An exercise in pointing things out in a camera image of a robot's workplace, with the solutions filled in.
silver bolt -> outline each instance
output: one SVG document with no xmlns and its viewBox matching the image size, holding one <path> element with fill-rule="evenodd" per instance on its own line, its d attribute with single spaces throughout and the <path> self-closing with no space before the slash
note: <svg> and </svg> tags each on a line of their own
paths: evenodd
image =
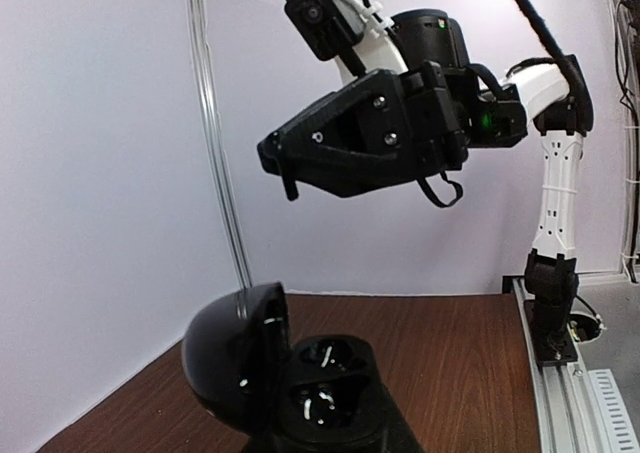
<svg viewBox="0 0 640 453">
<path fill-rule="evenodd" d="M 396 146 L 398 144 L 398 135 L 395 133 L 387 133 L 384 137 L 387 146 Z"/>
<path fill-rule="evenodd" d="M 373 107 L 376 110 L 381 110 L 385 106 L 387 106 L 387 99 L 384 96 L 379 96 L 378 98 L 373 100 Z"/>
</svg>

white wall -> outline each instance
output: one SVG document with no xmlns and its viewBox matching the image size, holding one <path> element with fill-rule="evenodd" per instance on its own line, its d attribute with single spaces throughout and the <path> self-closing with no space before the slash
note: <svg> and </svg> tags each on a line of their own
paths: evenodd
<svg viewBox="0 0 640 453">
<path fill-rule="evenodd" d="M 440 8 L 458 19 L 472 60 L 502 73 L 544 55 L 512 0 L 380 0 L 390 13 Z M 579 269 L 618 267 L 624 222 L 624 132 L 605 0 L 533 0 L 566 52 L 582 63 L 596 104 L 577 201 Z M 538 134 L 513 150 L 472 151 L 466 190 L 441 211 L 417 185 L 340 200 L 301 185 L 295 203 L 264 174 L 255 146 L 340 87 L 284 15 L 283 0 L 208 0 L 227 152 L 257 281 L 371 293 L 497 291 L 521 274 L 537 227 L 542 183 Z"/>
<path fill-rule="evenodd" d="M 237 285 L 185 0 L 0 0 L 0 39 L 0 452 L 22 453 Z"/>
</svg>

robotic arm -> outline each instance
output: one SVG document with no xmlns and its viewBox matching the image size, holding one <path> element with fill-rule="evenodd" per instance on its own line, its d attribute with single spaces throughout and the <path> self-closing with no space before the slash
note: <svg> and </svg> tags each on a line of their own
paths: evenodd
<svg viewBox="0 0 640 453">
<path fill-rule="evenodd" d="M 575 56 L 526 60 L 498 81 L 470 62 L 459 24 L 439 10 L 391 19 L 359 0 L 286 0 L 285 12 L 318 59 L 336 60 L 344 84 L 258 145 L 264 170 L 282 178 L 289 200 L 298 181 L 339 197 L 416 181 L 435 205 L 450 207 L 463 189 L 447 172 L 462 169 L 469 149 L 510 148 L 535 123 L 545 181 L 525 272 L 535 295 L 530 325 L 539 365 L 575 361 L 567 332 L 578 287 L 574 198 L 593 127 Z M 451 203 L 429 186 L 435 175 L 454 187 Z"/>
</svg>

gray floor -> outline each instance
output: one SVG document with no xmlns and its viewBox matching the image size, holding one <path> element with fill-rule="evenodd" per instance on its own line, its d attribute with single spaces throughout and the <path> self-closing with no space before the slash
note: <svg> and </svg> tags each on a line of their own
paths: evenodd
<svg viewBox="0 0 640 453">
<path fill-rule="evenodd" d="M 640 287 L 629 283 L 584 286 L 580 295 L 602 316 L 607 330 L 580 346 L 589 370 L 611 369 L 640 436 Z M 576 310 L 583 310 L 576 302 Z"/>
</svg>

brown wood surface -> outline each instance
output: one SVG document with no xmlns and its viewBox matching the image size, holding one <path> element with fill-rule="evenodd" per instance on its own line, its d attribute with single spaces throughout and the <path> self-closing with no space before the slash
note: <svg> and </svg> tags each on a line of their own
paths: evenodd
<svg viewBox="0 0 640 453">
<path fill-rule="evenodd" d="M 522 327 L 512 295 L 289 297 L 294 340 L 351 334 L 428 453 L 539 453 Z M 176 346 L 40 453 L 238 453 L 246 438 L 208 416 Z"/>
</svg>

